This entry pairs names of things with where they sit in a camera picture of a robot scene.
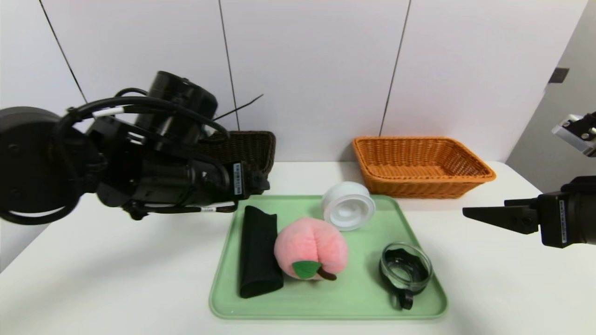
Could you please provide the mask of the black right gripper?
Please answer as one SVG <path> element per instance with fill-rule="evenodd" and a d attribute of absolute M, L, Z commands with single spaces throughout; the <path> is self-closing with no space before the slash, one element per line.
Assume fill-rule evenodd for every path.
<path fill-rule="evenodd" d="M 479 222 L 532 234 L 540 231 L 542 243 L 554 248 L 596 243 L 596 178 L 579 176 L 558 192 L 534 199 L 505 200 L 504 207 L 463 208 L 462 214 Z"/>

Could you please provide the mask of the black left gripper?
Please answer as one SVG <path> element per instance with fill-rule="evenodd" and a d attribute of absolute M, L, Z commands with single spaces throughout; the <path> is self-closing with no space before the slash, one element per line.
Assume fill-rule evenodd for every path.
<path fill-rule="evenodd" d="M 241 162 L 213 165 L 192 162 L 191 193 L 188 204 L 230 203 L 247 195 L 260 195 L 270 189 L 267 176 L 258 170 L 247 170 Z"/>

